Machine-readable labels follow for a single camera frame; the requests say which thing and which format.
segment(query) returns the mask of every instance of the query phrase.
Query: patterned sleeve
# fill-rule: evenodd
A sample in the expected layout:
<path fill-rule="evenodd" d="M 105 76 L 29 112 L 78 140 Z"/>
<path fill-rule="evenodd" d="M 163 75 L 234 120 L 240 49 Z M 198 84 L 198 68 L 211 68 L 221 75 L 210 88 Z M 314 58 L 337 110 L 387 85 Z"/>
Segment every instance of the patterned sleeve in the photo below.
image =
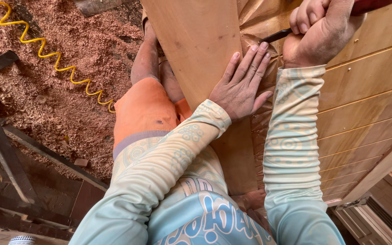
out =
<path fill-rule="evenodd" d="M 315 122 L 324 67 L 278 70 L 263 172 L 264 206 L 279 245 L 344 244 L 320 191 Z"/>
<path fill-rule="evenodd" d="M 148 241 L 146 222 L 193 159 L 231 125 L 216 103 L 204 101 L 193 115 L 130 164 L 90 211 L 70 245 L 126 245 Z"/>

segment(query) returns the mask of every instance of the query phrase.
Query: chisel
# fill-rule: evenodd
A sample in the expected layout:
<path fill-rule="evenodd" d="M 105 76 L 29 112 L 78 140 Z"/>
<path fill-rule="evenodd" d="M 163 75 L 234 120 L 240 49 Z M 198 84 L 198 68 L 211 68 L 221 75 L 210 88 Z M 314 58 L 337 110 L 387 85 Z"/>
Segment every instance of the chisel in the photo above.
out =
<path fill-rule="evenodd" d="M 392 3 L 392 0 L 355 0 L 353 3 L 352 11 L 350 13 L 351 16 L 359 16 L 361 14 L 368 13 L 370 11 L 385 7 Z M 291 28 L 280 30 L 275 34 L 272 34 L 268 37 L 265 37 L 259 41 L 262 42 L 274 42 L 283 37 L 286 37 L 288 34 L 292 33 Z"/>

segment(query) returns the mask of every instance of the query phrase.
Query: light blue long-sleeve shirt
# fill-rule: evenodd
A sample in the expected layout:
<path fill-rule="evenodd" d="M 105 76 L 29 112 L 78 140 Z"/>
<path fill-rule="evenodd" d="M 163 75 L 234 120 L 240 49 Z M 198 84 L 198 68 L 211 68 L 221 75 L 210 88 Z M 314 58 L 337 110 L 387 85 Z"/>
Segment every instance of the light blue long-sleeve shirt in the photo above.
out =
<path fill-rule="evenodd" d="M 315 121 L 324 71 L 278 71 L 263 162 L 273 237 L 227 195 L 207 146 L 231 121 L 206 100 L 166 136 L 119 153 L 109 190 L 69 244 L 344 244 L 319 188 Z"/>

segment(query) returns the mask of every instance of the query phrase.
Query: yellow coiled air hose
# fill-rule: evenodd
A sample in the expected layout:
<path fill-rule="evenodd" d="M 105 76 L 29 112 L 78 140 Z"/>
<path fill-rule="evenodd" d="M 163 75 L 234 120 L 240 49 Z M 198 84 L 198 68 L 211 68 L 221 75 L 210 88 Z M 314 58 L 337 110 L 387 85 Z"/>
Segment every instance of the yellow coiled air hose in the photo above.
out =
<path fill-rule="evenodd" d="M 91 82 L 90 79 L 86 79 L 86 80 L 83 80 L 83 81 L 74 81 L 74 80 L 73 80 L 73 74 L 75 73 L 75 69 L 76 69 L 76 67 L 75 67 L 74 65 L 69 66 L 69 67 L 66 67 L 66 68 L 63 68 L 63 69 L 57 68 L 58 63 L 60 62 L 60 59 L 61 59 L 61 53 L 60 53 L 60 52 L 55 52 L 55 53 L 46 54 L 46 55 L 42 55 L 42 54 L 41 54 L 41 53 L 42 53 L 42 50 L 43 50 L 43 48 L 45 47 L 45 44 L 46 44 L 46 39 L 45 39 L 45 38 L 40 37 L 40 38 L 31 39 L 31 40 L 24 40 L 24 37 L 25 37 L 25 35 L 27 34 L 28 29 L 30 28 L 30 25 L 29 25 L 27 22 L 21 20 L 21 21 L 12 21 L 12 22 L 5 22 L 5 23 L 4 23 L 4 21 L 8 18 L 8 16 L 9 16 L 10 13 L 11 13 L 11 8 L 10 8 L 10 5 L 8 5 L 7 3 L 4 3 L 4 2 L 1 2 L 1 1 L 0 1 L 0 4 L 2 4 L 2 5 L 4 5 L 4 6 L 7 7 L 7 13 L 4 15 L 4 17 L 2 17 L 2 19 L 0 19 L 0 25 L 6 26 L 6 25 L 14 25 L 14 24 L 25 24 L 25 30 L 24 30 L 24 32 L 22 33 L 21 37 L 20 37 L 20 41 L 21 41 L 22 43 L 32 43 L 32 42 L 42 41 L 42 45 L 40 46 L 39 53 L 38 53 L 38 55 L 39 55 L 40 58 L 46 58 L 46 57 L 51 57 L 51 56 L 54 56 L 54 55 L 58 55 L 57 61 L 55 62 L 55 66 L 54 66 L 54 68 L 55 68 L 57 71 L 66 71 L 66 70 L 72 69 L 72 73 L 71 73 L 71 82 L 72 82 L 72 83 L 74 83 L 74 84 L 80 84 L 80 83 L 87 82 L 86 94 L 87 94 L 87 95 L 90 95 L 90 96 L 98 95 L 98 103 L 99 103 L 99 104 L 101 104 L 101 105 L 106 105 L 106 104 L 108 104 L 108 111 L 111 112 L 111 113 L 115 113 L 115 112 L 116 112 L 116 111 L 112 111 L 112 110 L 111 110 L 112 102 L 113 102 L 114 99 L 111 99 L 111 100 L 109 100 L 109 101 L 107 101 L 107 102 L 105 102 L 105 103 L 102 103 L 102 102 L 100 101 L 102 92 L 103 92 L 104 90 L 101 89 L 101 90 L 99 90 L 99 91 L 97 91 L 97 92 L 94 92 L 94 93 L 89 93 L 89 92 L 88 92 L 88 86 L 90 85 L 90 82 Z"/>

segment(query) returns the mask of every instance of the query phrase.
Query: orange shorts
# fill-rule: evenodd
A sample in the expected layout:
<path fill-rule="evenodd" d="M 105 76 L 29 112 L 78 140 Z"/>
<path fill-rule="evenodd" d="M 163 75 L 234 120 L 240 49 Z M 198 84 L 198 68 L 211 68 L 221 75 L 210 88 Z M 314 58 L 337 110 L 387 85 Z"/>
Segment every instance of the orange shorts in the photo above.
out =
<path fill-rule="evenodd" d="M 113 159 L 138 140 L 165 136 L 193 114 L 185 98 L 173 104 L 155 78 L 138 81 L 114 107 Z"/>

